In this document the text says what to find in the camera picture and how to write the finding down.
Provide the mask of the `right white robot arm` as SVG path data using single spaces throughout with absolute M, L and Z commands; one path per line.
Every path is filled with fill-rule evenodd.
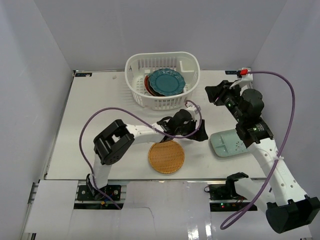
M 266 175 L 262 186 L 257 186 L 243 172 L 227 177 L 226 195 L 233 200 L 242 196 L 250 201 L 237 214 L 242 216 L 251 206 L 256 206 L 278 234 L 312 223 L 320 211 L 320 201 L 308 196 L 281 157 L 273 133 L 261 117 L 262 94 L 251 88 L 241 90 L 227 80 L 207 86 L 205 91 L 209 102 L 225 106 L 235 118 L 238 137 Z

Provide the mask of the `woven bamboo round tray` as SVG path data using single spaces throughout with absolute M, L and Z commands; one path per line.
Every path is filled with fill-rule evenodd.
M 185 162 L 185 151 L 176 141 L 154 143 L 148 151 L 148 162 L 158 173 L 173 174 Z

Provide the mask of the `light green divided square plate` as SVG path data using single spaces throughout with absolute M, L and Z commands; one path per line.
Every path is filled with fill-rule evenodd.
M 239 138 L 235 129 L 213 133 L 209 141 L 214 152 L 221 158 L 248 153 L 244 142 Z

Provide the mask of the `brown rimmed beige round plate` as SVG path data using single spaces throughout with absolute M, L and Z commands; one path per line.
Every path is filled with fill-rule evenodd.
M 146 76 L 145 76 L 144 86 L 145 86 L 146 91 L 147 91 L 151 96 L 161 97 L 161 95 L 160 95 L 158 92 L 155 92 L 153 89 L 150 88 L 151 86 L 150 86 L 150 84 L 149 84 L 149 75 L 146 75 Z

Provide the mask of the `teal scalloped round plate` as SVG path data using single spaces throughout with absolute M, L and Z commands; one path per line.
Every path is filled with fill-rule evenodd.
M 148 76 L 150 87 L 165 97 L 179 95 L 184 91 L 186 81 L 177 71 L 170 68 L 158 69 Z

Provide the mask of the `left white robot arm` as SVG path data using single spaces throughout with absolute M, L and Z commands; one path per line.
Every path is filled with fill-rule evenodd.
M 130 113 L 141 122 L 130 125 L 121 119 L 114 120 L 93 140 L 94 164 L 90 164 L 90 174 L 86 177 L 88 193 L 95 200 L 107 197 L 107 185 L 110 170 L 132 145 L 144 143 L 166 143 L 173 139 L 189 139 L 203 142 L 209 137 L 205 130 L 205 121 L 201 108 L 191 105 L 180 109 L 174 116 L 167 116 L 149 124 Z

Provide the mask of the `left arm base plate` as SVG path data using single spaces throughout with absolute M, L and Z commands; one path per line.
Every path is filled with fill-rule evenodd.
M 114 201 L 119 201 L 121 199 L 121 189 L 121 185 L 107 185 L 101 189 L 101 191 L 104 192 L 104 194 L 101 194 L 95 188 L 91 191 L 87 185 L 80 185 L 76 199 L 78 201 L 109 201 L 110 199 L 106 197 L 106 195 L 108 195 Z

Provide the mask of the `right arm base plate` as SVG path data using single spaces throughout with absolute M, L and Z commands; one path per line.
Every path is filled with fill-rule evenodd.
M 241 197 L 233 195 L 232 191 L 225 184 L 209 184 L 204 187 L 204 192 L 209 194 L 210 200 L 236 200 Z

